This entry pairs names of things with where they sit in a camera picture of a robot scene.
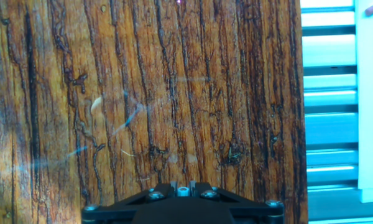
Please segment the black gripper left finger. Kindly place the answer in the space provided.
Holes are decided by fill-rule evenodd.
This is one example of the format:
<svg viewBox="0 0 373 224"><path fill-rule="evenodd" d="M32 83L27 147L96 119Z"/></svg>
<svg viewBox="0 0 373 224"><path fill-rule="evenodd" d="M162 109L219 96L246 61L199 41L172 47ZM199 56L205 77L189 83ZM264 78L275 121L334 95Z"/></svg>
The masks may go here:
<svg viewBox="0 0 373 224"><path fill-rule="evenodd" d="M178 183L157 184L154 188L143 190L112 205L90 204L81 211L82 224L132 223L143 208L154 202L177 196Z"/></svg>

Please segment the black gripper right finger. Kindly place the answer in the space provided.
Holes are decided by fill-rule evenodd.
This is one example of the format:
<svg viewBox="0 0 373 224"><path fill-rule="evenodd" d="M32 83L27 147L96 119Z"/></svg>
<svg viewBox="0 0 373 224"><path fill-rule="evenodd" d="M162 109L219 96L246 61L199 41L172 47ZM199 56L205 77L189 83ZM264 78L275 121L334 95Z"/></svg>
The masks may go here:
<svg viewBox="0 0 373 224"><path fill-rule="evenodd" d="M283 203L278 200L255 202L238 194L192 180L190 196L196 199L189 208L197 223L272 223L283 224Z"/></svg>

